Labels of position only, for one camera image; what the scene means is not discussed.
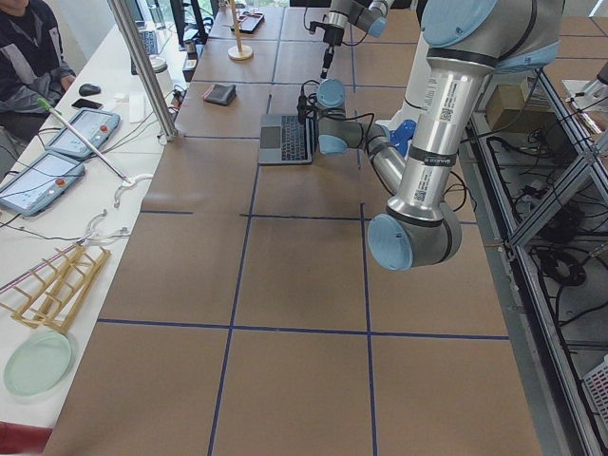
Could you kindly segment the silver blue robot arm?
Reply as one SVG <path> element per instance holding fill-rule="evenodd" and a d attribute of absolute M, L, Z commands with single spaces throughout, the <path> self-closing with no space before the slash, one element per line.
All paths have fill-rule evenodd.
<path fill-rule="evenodd" d="M 383 125 L 347 118 L 339 81 L 324 78 L 319 84 L 319 150 L 336 155 L 364 149 L 389 191 L 385 212 L 368 230 L 370 251 L 382 267 L 434 265 L 457 253 L 462 230 L 444 193 L 483 82 L 494 72 L 551 63 L 562 12 L 560 1 L 426 2 L 420 26 L 429 75 L 407 152 L 392 143 Z"/>

